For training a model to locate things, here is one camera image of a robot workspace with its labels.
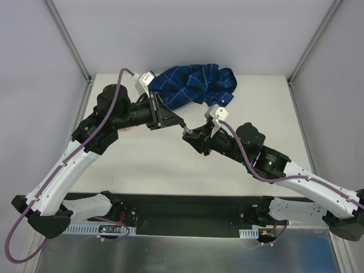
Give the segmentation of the glitter nail polish bottle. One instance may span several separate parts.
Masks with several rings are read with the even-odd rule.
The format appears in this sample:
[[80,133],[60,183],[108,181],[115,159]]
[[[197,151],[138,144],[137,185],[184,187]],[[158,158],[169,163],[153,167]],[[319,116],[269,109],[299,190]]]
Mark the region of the glitter nail polish bottle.
[[184,128],[183,136],[193,136],[195,133],[192,129],[189,129],[187,127]]

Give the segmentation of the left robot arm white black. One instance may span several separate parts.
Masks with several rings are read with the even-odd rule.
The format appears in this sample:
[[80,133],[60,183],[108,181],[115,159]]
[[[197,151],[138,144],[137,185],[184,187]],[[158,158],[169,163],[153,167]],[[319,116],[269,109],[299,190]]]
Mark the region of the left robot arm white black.
[[82,173],[118,139],[120,129],[139,125],[157,130],[185,123],[166,107],[157,93],[134,103],[123,85],[104,87],[93,112],[72,133],[55,167],[56,174],[50,174],[27,195],[15,196],[13,207],[24,213],[30,226],[48,239],[56,238],[74,222],[94,217],[118,220],[121,201],[109,191],[78,200],[65,197]]

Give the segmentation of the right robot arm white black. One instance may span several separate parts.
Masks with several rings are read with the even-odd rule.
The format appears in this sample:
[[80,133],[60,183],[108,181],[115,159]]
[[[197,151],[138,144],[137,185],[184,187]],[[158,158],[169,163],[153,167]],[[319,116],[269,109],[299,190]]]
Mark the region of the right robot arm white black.
[[284,201],[264,196],[254,209],[258,224],[273,220],[316,223],[334,235],[359,241],[363,236],[363,190],[352,191],[324,180],[292,161],[287,155],[264,145],[265,135],[247,122],[233,130],[226,122],[213,133],[214,124],[183,132],[183,140],[198,153],[215,151],[242,164],[261,182],[290,189],[305,198]]

